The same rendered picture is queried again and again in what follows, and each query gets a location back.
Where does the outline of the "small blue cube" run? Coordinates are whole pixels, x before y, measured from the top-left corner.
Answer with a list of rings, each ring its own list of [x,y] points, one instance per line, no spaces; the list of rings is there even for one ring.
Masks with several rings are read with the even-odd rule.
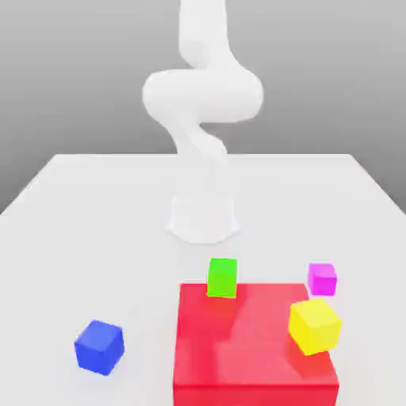
[[[124,354],[123,329],[92,320],[74,342],[80,368],[108,376]]]

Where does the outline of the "large red box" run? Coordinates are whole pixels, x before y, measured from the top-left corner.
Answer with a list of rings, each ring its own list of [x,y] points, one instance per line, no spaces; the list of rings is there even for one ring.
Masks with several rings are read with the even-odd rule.
[[[335,406],[329,353],[305,356],[288,333],[298,283],[239,284],[236,298],[182,283],[174,349],[174,406]]]

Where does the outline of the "small green cube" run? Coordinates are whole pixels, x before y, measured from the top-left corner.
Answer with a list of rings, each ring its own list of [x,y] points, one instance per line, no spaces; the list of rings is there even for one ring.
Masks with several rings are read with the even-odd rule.
[[[238,261],[211,258],[209,262],[207,296],[236,298]]]

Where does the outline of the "small magenta cube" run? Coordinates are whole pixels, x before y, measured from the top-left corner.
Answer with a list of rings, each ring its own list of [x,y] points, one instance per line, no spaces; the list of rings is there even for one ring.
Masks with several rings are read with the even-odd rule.
[[[308,287],[313,296],[334,296],[337,274],[332,264],[311,262],[308,266]]]

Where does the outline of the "small yellow cube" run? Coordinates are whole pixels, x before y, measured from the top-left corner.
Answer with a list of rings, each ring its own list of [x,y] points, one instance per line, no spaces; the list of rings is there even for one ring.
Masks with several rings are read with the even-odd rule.
[[[335,348],[341,327],[342,320],[323,298],[290,305],[288,332],[305,356]]]

